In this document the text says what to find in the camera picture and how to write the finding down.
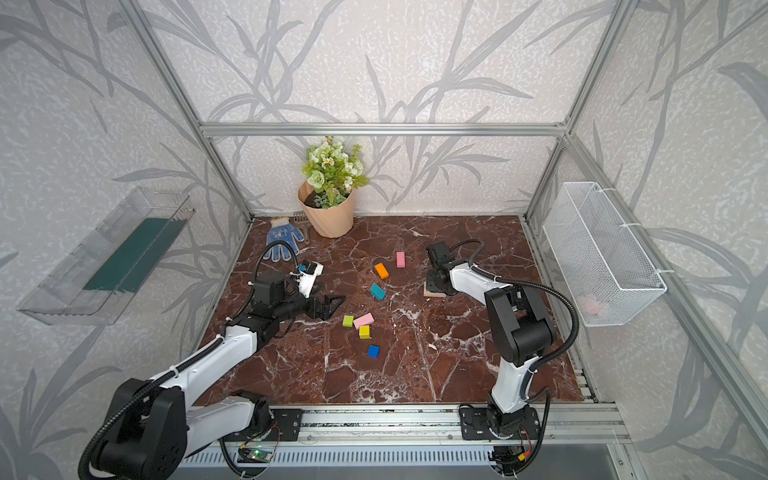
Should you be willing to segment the natural wood block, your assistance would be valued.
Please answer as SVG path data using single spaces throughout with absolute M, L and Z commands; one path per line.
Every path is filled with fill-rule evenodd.
M 428 289 L 427 283 L 424 283 L 423 296 L 425 298 L 445 298 L 446 294 L 443 292 L 434 292 Z

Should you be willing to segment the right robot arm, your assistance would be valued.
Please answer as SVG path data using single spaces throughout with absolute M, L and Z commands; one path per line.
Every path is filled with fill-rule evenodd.
M 501 356 L 499 372 L 486 407 L 486 420 L 476 426 L 475 437 L 490 435 L 506 440 L 522 430 L 544 428 L 531 406 L 530 386 L 540 367 L 565 354 L 580 331 L 579 312 L 561 292 L 536 282 L 505 279 L 475 263 L 475 257 L 454 256 L 466 241 L 450 247 L 444 242 L 426 247 L 430 262 L 426 287 L 432 293 L 466 294 L 486 307 L 492 340 Z M 542 295 L 560 301 L 568 310 L 571 330 L 559 347 Z

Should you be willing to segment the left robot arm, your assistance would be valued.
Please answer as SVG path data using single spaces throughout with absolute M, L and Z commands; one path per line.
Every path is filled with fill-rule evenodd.
M 243 306 L 212 341 L 163 373 L 121 384 L 83 450 L 79 478 L 166 479 L 183 459 L 229 435 L 269 435 L 275 420 L 261 394 L 242 391 L 205 407 L 196 402 L 235 366 L 286 335 L 284 322 L 301 315 L 327 321 L 336 313 L 346 298 L 317 294 L 321 270 L 310 264 L 306 271 L 254 277 Z

